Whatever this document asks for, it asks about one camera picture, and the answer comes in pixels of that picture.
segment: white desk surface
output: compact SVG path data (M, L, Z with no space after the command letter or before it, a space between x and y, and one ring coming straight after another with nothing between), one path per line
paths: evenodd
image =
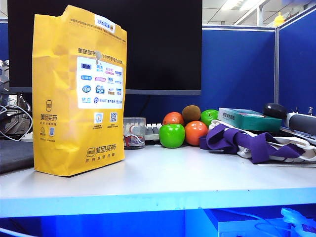
M237 155L160 145L71 178L0 176L0 217L316 203L316 168L253 165Z

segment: white label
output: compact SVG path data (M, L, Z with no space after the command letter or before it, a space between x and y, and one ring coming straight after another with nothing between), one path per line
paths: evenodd
M242 114L242 115L265 118L263 115L257 115L257 114L247 114L247 113L244 113L244 114Z
M101 60L77 58L77 97L80 109L121 109L123 68Z
M110 21L109 19L103 17L103 16L99 16L99 15L94 15L94 19L95 19L95 25L96 26L100 26L103 29L106 29L107 31L111 32L114 34L115 32L115 23Z

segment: wall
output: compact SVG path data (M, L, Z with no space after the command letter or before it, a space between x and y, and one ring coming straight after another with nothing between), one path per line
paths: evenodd
M316 109L316 9L279 32L279 102L288 111Z

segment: cable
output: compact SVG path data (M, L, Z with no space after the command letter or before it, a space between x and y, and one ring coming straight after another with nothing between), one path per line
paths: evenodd
M257 226L259 226L259 225L266 225L266 226L269 225L269 226L273 226L274 228L281 229L281 230L284 230L284 231L295 232L294 230L291 230L291 229L288 229L288 228L284 228L284 227L282 227L282 226L277 226L277 225L267 224L267 223L258 223L258 224L255 225L255 228L258 229L258 230L260 230L260 231L262 231L262 229L260 229L259 227L257 227Z
M10 218L10 222L12 223L12 225L14 225L14 227L22 232L23 234L29 235L29 233L23 228L23 226L20 225L20 223L18 223L17 221L14 220L14 218Z
M2 109L0 110L0 115L8 111L8 109L7 109L5 106L0 105L0 107L2 108Z
M16 114L12 114L10 116L7 116L7 118L11 118L11 117L14 117L14 116L19 116L19 115L24 115L25 113L24 112L20 112L20 113L16 113Z
M270 236L273 236L273 237L282 237L281 232L276 228L275 225L271 224L269 221L267 221L266 219L261 218L260 216L256 216L256 215L252 215L252 214L248 214L248 213L244 213L244 212L239 212L239 211L233 211L233 210L229 210L229 209L222 209L222 208L219 208L218 210L225 211L225 212L230 212L230 213L234 213L234 214L241 215L241 216L249 216L249 217L252 217L252 218L261 220L261 221L263 221L263 222L266 222L266 223L267 223L266 225L271 225L271 226L273 226L273 227L276 229L276 231L277 231L277 233L278 233L277 236L272 235L272 234L270 234L270 233L268 233L268 232L266 232L266 231L264 231L264 230L262 230L262 229L256 227L256 225L255 225L255 228L258 229L258 230L260 230L260 231L266 232L266 234L268 234L268 235L270 235Z
M150 98L151 98L151 95L148 95L147 99L146 99L146 102L144 103L142 109L139 111L139 113L137 115L138 117L140 117L142 115L143 111L146 109L146 107L147 107L147 105L148 105L148 103L150 101Z
M32 129L32 126L33 126L33 119L32 119L32 116L30 116L30 114L28 113L28 112L26 112L24 109L22 109L20 106L17 106L17 105L7 105L7 106L1 106L1 107L4 107L5 109L7 108L7 107L16 107L16 108L19 108L20 110L22 110L27 116L29 116L29 118L30 118L30 120L31 120L31 124L30 124L30 127L29 127L29 129L23 134L23 136L22 137L20 137L18 140L16 140L16 139L13 139L13 138L11 138L11 137L8 137L7 135L5 135L1 130L0 130L0 134L2 134L4 137L6 137L6 138L8 138L8 139L10 139L10 140L12 140L12 141L21 141L21 139L26 135L26 134L28 134L29 133L29 131Z
M0 228L0 232L11 235L11 236L17 236L17 237L36 237L36 236L30 236L30 235L18 233L15 231L10 231L10 230L4 229L4 228Z

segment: teal box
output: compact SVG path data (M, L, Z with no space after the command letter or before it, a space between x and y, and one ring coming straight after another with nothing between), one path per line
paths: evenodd
M282 120L260 112L243 109L219 108L218 120L243 130L277 132Z

